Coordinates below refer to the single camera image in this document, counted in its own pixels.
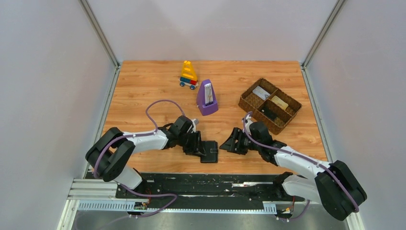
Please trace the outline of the black card holder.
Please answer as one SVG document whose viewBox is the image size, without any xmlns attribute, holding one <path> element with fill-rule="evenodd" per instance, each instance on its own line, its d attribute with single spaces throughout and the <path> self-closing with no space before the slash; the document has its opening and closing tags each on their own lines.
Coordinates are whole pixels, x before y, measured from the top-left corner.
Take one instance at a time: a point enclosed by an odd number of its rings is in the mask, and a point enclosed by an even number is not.
<svg viewBox="0 0 406 230">
<path fill-rule="evenodd" d="M 203 141 L 205 155 L 200 157 L 201 163 L 218 163 L 218 143 L 214 140 Z"/>
</svg>

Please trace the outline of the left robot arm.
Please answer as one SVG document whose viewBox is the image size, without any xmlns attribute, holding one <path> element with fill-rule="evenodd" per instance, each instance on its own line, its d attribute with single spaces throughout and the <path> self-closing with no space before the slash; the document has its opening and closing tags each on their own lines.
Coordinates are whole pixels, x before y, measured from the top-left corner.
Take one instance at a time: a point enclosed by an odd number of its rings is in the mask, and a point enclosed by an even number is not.
<svg viewBox="0 0 406 230">
<path fill-rule="evenodd" d="M 202 163 L 216 163 L 218 144 L 203 141 L 200 131 L 196 130 L 197 123 L 197 119 L 181 115 L 174 123 L 158 127 L 156 131 L 131 133 L 113 127 L 87 151 L 85 159 L 94 169 L 96 178 L 115 181 L 132 190 L 144 181 L 137 170 L 127 166 L 134 153 L 180 146 L 185 154 L 200 157 Z"/>
</svg>

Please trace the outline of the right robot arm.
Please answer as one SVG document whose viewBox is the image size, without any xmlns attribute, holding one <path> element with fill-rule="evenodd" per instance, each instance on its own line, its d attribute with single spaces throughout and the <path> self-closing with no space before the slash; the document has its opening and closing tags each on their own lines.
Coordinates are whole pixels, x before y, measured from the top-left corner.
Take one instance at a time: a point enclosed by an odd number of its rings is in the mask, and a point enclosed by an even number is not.
<svg viewBox="0 0 406 230">
<path fill-rule="evenodd" d="M 263 122 L 247 122 L 235 127 L 220 146 L 228 152 L 245 155 L 257 151 L 273 165 L 290 169 L 275 178 L 280 194 L 299 196 L 321 204 L 337 220 L 345 220 L 367 200 L 367 194 L 346 163 L 320 161 L 299 153 L 274 139 Z"/>
</svg>

